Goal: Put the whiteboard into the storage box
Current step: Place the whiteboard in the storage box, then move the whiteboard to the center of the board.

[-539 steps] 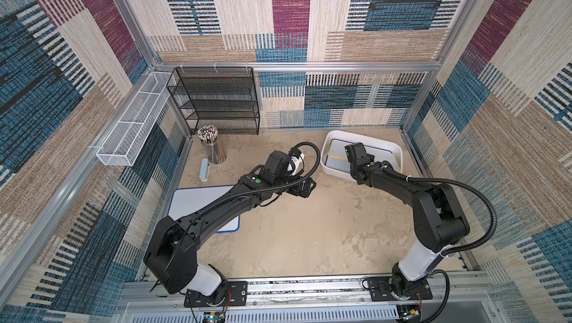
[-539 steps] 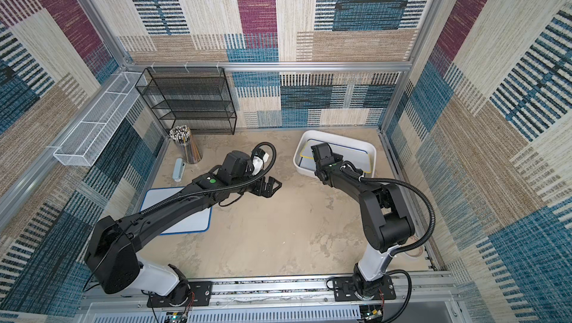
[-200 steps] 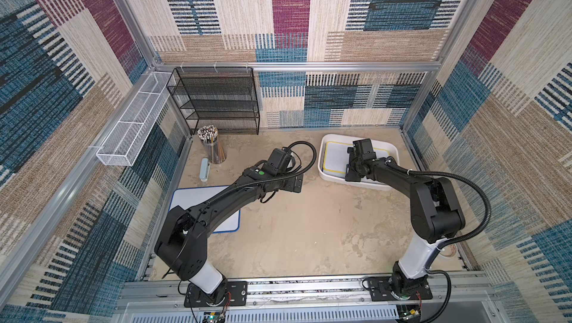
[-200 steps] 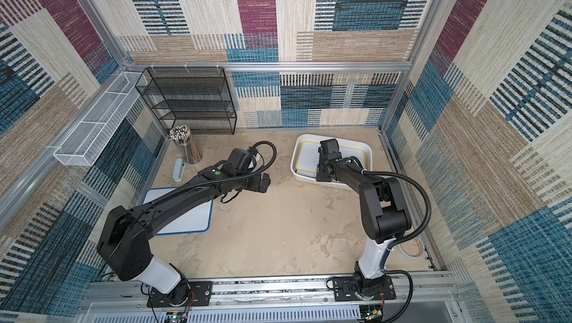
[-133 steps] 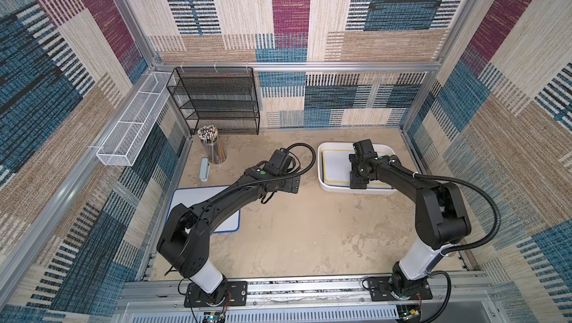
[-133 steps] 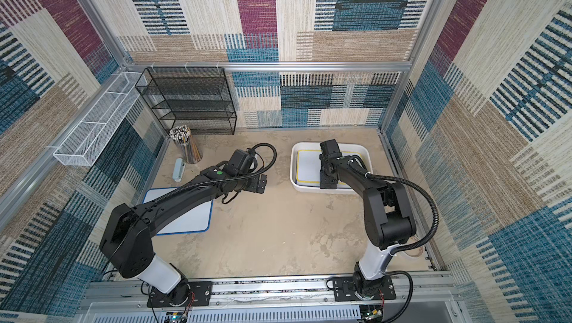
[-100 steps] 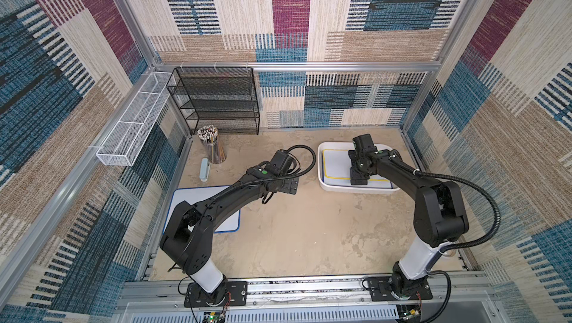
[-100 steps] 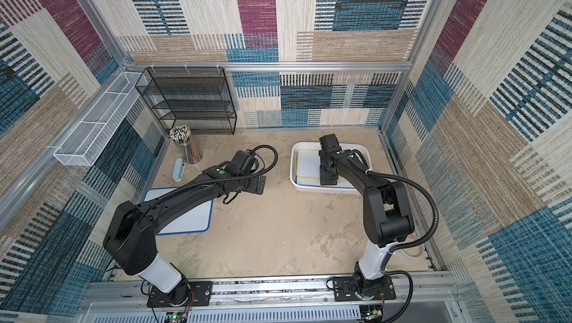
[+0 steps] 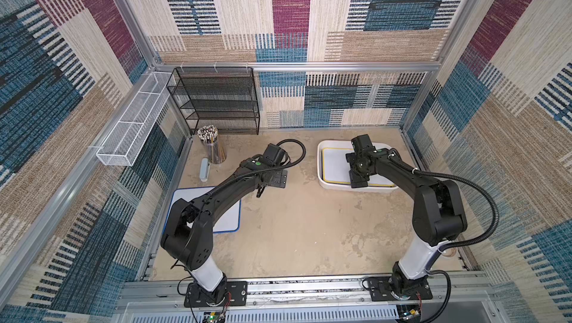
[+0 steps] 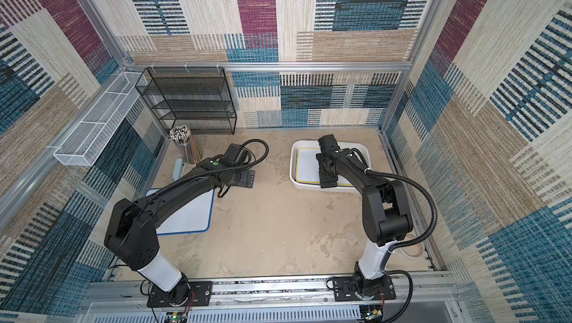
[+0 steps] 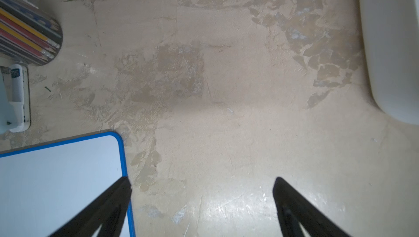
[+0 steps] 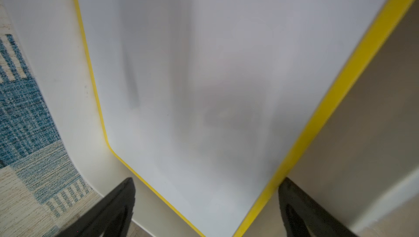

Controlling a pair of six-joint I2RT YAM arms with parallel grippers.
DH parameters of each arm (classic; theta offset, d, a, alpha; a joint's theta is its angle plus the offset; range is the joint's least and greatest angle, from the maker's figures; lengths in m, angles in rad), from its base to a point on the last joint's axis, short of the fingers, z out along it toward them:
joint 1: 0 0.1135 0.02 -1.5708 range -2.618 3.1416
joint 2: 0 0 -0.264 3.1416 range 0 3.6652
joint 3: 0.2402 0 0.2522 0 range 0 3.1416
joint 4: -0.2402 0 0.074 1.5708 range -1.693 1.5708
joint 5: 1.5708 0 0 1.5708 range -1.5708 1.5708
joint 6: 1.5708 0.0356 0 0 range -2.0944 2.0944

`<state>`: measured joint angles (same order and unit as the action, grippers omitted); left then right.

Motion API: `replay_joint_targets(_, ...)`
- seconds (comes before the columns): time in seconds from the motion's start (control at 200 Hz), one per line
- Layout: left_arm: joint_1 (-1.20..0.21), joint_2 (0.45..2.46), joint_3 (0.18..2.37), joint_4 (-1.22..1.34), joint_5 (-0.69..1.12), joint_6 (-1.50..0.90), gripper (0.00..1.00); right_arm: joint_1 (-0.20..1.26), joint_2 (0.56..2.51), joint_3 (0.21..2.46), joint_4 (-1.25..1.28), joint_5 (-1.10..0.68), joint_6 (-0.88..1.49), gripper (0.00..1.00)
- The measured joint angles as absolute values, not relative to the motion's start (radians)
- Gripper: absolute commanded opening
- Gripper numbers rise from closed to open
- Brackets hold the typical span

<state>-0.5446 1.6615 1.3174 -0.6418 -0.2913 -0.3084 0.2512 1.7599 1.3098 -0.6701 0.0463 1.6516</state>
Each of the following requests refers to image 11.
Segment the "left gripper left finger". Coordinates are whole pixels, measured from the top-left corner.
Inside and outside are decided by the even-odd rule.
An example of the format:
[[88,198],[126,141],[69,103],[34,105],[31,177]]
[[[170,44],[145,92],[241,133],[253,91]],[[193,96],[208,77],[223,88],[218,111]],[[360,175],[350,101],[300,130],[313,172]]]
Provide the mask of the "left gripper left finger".
[[119,178],[99,197],[51,234],[52,237],[119,237],[132,195],[128,177]]

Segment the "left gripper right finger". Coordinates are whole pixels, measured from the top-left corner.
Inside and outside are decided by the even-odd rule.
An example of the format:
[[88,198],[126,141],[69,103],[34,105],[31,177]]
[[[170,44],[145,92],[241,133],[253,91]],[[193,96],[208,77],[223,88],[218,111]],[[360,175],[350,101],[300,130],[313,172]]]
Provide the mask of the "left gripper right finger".
[[284,237],[303,237],[302,228],[311,237],[348,236],[283,178],[276,179],[273,197]]

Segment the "blue whiteboard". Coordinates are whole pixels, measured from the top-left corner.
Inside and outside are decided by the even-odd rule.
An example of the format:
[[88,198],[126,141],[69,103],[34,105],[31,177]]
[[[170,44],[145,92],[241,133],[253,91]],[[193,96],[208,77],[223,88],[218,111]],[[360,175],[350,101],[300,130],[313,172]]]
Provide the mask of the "blue whiteboard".
[[1,236],[47,237],[126,176],[116,132],[1,155]]

